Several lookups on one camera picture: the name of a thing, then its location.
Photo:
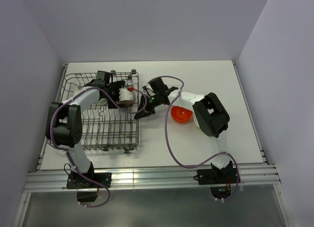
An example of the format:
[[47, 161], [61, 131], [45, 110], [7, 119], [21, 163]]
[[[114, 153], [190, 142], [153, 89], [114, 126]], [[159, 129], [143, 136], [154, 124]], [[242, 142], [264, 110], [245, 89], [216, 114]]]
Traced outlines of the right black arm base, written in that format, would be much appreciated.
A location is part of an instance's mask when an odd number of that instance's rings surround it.
[[240, 183], [236, 168], [218, 169], [214, 166], [211, 169], [198, 169], [193, 179], [199, 185], [220, 185], [210, 188], [211, 194], [219, 200], [226, 199], [232, 194], [232, 184]]

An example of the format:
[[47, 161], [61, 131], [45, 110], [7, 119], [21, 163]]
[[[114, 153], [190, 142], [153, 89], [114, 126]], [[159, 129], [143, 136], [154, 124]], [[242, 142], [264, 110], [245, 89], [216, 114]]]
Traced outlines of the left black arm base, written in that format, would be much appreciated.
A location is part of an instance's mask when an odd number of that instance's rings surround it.
[[[95, 173], [92, 177], [98, 183], [109, 188], [111, 184], [112, 173]], [[83, 179], [77, 173], [70, 173], [67, 180], [67, 189], [75, 189], [77, 191], [77, 201], [82, 203], [92, 203], [98, 197], [100, 186]]]

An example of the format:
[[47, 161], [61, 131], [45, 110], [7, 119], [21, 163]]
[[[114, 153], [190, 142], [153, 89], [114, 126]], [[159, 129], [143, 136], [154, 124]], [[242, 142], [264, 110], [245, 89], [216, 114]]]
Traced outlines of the white bowl yellow flower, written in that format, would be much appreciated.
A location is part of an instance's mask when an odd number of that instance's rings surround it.
[[96, 105], [107, 105], [107, 99], [103, 98], [103, 99], [100, 99]]

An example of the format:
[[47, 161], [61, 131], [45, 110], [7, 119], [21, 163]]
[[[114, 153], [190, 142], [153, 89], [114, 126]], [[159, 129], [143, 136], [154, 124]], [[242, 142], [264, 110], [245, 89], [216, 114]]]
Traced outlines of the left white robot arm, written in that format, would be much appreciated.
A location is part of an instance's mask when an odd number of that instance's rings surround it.
[[101, 100], [106, 100], [111, 108], [121, 109], [118, 105], [122, 100], [121, 89], [127, 89], [124, 80], [114, 81], [112, 73], [97, 71], [96, 77], [69, 99], [49, 106], [46, 138], [55, 149], [65, 153], [71, 169], [70, 179], [78, 180], [83, 187], [94, 185], [96, 176], [81, 143], [82, 112]]

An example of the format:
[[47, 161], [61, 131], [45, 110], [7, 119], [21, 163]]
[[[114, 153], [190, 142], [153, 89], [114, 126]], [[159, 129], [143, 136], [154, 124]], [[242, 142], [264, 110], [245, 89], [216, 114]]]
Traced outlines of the white square bowl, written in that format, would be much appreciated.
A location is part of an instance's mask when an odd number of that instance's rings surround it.
[[193, 121], [197, 127], [199, 127], [199, 123], [195, 114], [193, 114]]

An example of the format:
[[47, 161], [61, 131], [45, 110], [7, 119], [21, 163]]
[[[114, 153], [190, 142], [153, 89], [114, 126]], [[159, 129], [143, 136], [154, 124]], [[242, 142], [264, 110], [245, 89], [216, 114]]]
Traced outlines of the dark patterned bottom bowl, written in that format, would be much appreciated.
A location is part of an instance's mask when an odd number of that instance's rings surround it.
[[128, 107], [135, 103], [135, 96], [134, 95], [122, 95], [119, 97], [117, 104], [120, 107]]

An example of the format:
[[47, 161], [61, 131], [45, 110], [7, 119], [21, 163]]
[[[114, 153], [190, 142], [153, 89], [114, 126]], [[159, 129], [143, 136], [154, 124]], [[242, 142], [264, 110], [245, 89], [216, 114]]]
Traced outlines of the plain orange bowl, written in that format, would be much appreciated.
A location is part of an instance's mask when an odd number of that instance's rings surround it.
[[179, 106], [172, 106], [171, 108], [171, 117], [178, 124], [188, 123], [192, 116], [193, 112], [191, 110]]

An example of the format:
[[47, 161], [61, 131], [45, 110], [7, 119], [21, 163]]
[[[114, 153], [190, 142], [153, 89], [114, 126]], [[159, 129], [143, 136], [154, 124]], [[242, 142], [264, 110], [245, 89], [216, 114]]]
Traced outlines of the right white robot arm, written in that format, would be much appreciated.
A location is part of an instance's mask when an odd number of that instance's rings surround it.
[[154, 115], [156, 107], [166, 105], [165, 118], [169, 116], [188, 116], [208, 138], [214, 139], [214, 155], [197, 165], [184, 165], [174, 155], [169, 142], [168, 127], [164, 126], [165, 141], [173, 160], [187, 169], [199, 168], [210, 162], [211, 180], [224, 182], [230, 175], [235, 162], [227, 151], [226, 131], [230, 116], [215, 93], [197, 95], [183, 91], [180, 87], [168, 87], [163, 76], [148, 82], [152, 94], [141, 96], [136, 120]]

